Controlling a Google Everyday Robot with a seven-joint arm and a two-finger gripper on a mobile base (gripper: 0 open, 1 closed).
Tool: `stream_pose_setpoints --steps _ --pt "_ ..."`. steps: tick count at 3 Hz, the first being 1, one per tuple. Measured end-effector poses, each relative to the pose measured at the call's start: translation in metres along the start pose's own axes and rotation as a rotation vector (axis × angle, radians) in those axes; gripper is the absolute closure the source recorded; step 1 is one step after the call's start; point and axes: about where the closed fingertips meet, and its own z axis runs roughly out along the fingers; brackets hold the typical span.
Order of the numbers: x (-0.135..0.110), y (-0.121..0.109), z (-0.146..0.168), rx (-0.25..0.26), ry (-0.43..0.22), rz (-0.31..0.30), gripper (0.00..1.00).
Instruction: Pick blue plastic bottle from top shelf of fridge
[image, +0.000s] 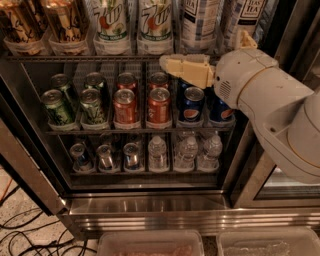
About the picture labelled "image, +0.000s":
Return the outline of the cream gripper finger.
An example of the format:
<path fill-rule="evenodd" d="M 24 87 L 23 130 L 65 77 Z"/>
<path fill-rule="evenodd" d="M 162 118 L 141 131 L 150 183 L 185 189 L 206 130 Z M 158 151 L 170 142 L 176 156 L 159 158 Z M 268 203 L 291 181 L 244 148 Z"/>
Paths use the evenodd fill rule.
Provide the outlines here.
<path fill-rule="evenodd" d="M 249 35 L 247 30 L 239 29 L 236 34 L 234 48 L 238 49 L 257 49 L 256 41 Z"/>
<path fill-rule="evenodd" d="M 170 54 L 159 58 L 159 65 L 165 71 L 181 71 L 184 62 L 208 64 L 210 56 L 205 54 Z"/>

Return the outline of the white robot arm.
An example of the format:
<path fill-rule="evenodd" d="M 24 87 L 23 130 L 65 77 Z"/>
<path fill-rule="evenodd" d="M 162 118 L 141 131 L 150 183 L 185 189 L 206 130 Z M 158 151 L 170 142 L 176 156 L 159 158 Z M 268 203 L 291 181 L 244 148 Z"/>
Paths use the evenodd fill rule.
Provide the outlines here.
<path fill-rule="evenodd" d="M 320 93 L 280 69 L 245 30 L 214 66 L 204 54 L 171 54 L 161 68 L 201 89 L 209 86 L 247 116 L 266 153 L 289 177 L 320 182 Z"/>

